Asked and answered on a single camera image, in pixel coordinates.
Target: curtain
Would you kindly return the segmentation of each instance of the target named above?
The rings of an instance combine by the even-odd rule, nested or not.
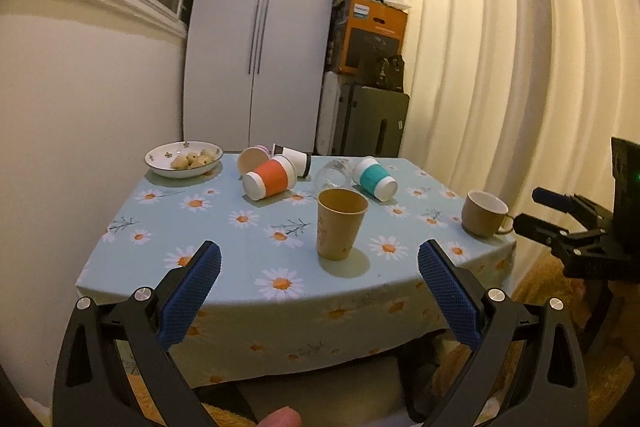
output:
[[[536,186],[612,207],[610,137],[640,141],[640,0],[399,0],[411,96],[401,155],[460,194],[570,227]],[[544,249],[518,238],[513,288]]]

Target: kraft paper cup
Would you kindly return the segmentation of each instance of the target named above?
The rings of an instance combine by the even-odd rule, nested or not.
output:
[[[316,250],[329,261],[342,261],[353,243],[369,208],[369,201],[348,188],[328,188],[318,194],[318,240]]]
[[[296,168],[296,174],[301,178],[306,178],[311,168],[311,155],[306,152],[296,151],[295,149],[287,149],[282,145],[273,144],[272,154],[282,154],[289,158],[293,166]]]
[[[511,227],[502,229],[505,218],[511,219]],[[482,190],[470,190],[462,207],[462,228],[478,237],[504,235],[513,231],[513,217],[509,207],[497,196]]]
[[[267,147],[257,145],[256,147],[249,147],[240,153],[238,156],[238,172],[240,175],[247,174],[247,172],[259,167],[270,158]]]
[[[275,155],[244,174],[242,188],[247,197],[258,201],[293,188],[297,181],[296,170],[291,162],[282,155]]]
[[[353,169],[353,181],[379,201],[388,201],[396,195],[398,182],[375,158],[364,158]]]

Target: mug handle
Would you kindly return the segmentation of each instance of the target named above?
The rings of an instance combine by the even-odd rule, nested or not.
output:
[[[496,232],[498,235],[506,235],[513,232],[513,216],[511,216],[510,214],[504,214],[504,217],[508,217],[509,219],[511,219],[511,226],[508,229],[504,229],[502,226],[500,226],[500,228]]]

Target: light blue tablecloth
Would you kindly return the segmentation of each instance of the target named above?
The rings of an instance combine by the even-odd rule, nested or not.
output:
[[[209,175],[169,180],[149,172],[107,226],[78,279],[98,304],[154,287],[210,239],[222,272],[172,355],[192,386],[295,373],[364,357],[446,327],[417,270],[418,247],[436,239],[486,286],[508,274],[512,236],[479,241],[460,227],[463,200],[402,158],[380,163],[399,183],[370,199],[346,261],[316,254],[312,176],[268,200],[243,195],[237,155]]]

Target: cardboard box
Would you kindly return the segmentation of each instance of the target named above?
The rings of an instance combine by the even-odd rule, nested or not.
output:
[[[327,51],[328,68],[355,74],[364,50],[386,56],[402,52],[407,14],[373,0],[345,0],[335,7]]]

